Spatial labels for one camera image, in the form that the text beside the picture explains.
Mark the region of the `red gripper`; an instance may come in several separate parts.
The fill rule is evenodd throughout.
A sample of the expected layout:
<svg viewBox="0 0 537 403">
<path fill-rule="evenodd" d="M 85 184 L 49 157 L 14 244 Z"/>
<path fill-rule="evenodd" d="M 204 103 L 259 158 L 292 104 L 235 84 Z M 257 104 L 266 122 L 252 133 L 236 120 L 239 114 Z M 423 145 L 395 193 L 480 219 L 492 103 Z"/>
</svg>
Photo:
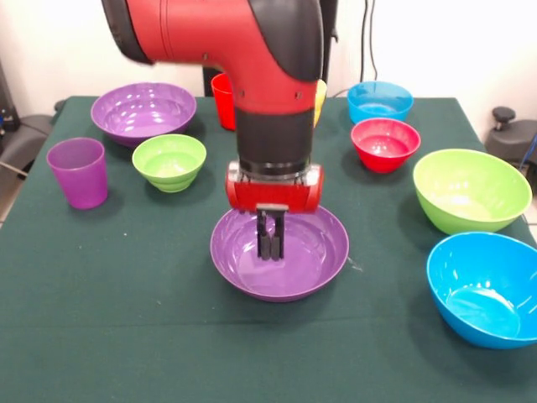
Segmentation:
<svg viewBox="0 0 537 403">
<path fill-rule="evenodd" d="M 231 208 L 257 212 L 258 257 L 280 260 L 284 257 L 284 214 L 314 212 L 320 204 L 324 170 L 312 164 L 292 179 L 272 177 L 267 181 L 246 175 L 238 161 L 227 167 L 225 190 Z M 272 239 L 266 228 L 267 213 L 274 220 Z"/>
</svg>

